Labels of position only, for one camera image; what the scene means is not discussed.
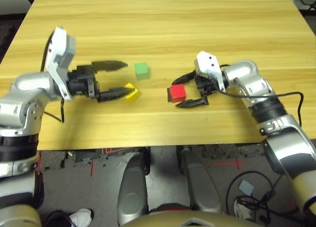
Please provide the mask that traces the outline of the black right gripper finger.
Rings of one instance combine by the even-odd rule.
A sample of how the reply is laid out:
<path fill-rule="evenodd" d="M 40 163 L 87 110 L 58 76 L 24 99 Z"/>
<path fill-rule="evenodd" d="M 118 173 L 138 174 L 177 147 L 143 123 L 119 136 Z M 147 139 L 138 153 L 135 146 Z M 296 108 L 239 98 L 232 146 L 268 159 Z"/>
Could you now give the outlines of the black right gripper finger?
<path fill-rule="evenodd" d="M 198 99 L 188 99 L 184 100 L 175 105 L 177 108 L 195 108 L 199 106 L 207 106 L 209 105 L 207 97 L 201 97 Z"/>
<path fill-rule="evenodd" d="M 178 84 L 185 84 L 190 82 L 191 80 L 193 80 L 195 78 L 196 72 L 192 71 L 190 73 L 184 74 L 182 76 L 180 76 L 179 78 L 175 79 L 172 82 L 172 85 L 178 85 Z"/>

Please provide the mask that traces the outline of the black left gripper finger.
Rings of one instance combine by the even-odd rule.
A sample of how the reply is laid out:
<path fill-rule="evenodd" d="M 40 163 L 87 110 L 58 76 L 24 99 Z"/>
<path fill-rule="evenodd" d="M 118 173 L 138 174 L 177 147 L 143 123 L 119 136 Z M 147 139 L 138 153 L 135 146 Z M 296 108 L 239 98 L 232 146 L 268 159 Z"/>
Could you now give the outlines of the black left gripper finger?
<path fill-rule="evenodd" d="M 106 102 L 106 101 L 117 100 L 134 91 L 135 91 L 134 88 L 126 88 L 126 87 L 111 88 L 107 91 L 99 92 L 97 95 L 97 101 L 101 103 L 101 102 Z"/>
<path fill-rule="evenodd" d="M 117 60 L 95 61 L 92 65 L 96 71 L 117 71 L 128 66 L 127 63 Z"/>

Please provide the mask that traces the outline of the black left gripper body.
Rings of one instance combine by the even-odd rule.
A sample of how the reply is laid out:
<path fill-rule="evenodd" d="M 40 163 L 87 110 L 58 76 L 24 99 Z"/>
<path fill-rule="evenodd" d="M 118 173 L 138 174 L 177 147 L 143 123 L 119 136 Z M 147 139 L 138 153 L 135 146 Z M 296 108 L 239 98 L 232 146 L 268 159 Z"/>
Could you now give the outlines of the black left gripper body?
<path fill-rule="evenodd" d="M 97 70 L 93 65 L 80 65 L 76 70 L 68 72 L 67 88 L 72 96 L 82 95 L 99 100 L 100 87 L 95 75 Z"/>

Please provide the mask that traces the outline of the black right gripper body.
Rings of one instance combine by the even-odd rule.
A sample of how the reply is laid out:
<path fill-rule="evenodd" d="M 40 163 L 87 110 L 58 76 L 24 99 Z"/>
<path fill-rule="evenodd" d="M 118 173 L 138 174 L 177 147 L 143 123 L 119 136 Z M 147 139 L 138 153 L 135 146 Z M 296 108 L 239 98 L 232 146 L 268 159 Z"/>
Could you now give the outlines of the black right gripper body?
<path fill-rule="evenodd" d="M 207 97 L 217 91 L 217 86 L 212 79 L 199 76 L 195 73 L 195 83 L 202 97 Z"/>

